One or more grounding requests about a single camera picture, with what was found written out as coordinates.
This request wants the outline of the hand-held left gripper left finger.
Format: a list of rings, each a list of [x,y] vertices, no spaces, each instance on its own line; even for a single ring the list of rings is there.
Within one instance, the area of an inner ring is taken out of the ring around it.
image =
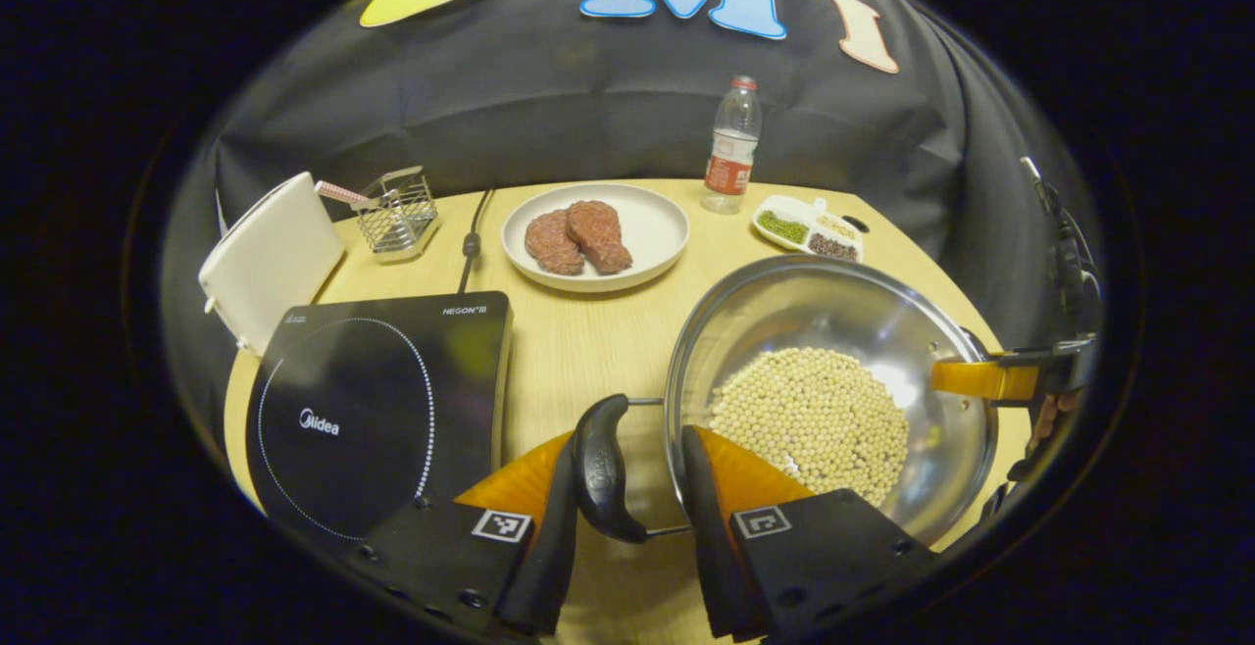
[[[556,435],[453,499],[415,499],[344,562],[403,609],[474,639],[555,632],[577,550],[574,435]]]

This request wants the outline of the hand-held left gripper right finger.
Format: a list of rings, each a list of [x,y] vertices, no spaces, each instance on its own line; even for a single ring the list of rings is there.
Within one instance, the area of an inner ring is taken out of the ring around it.
[[[855,489],[814,494],[707,427],[681,428],[684,507],[710,630],[825,644],[931,568],[932,550]]]

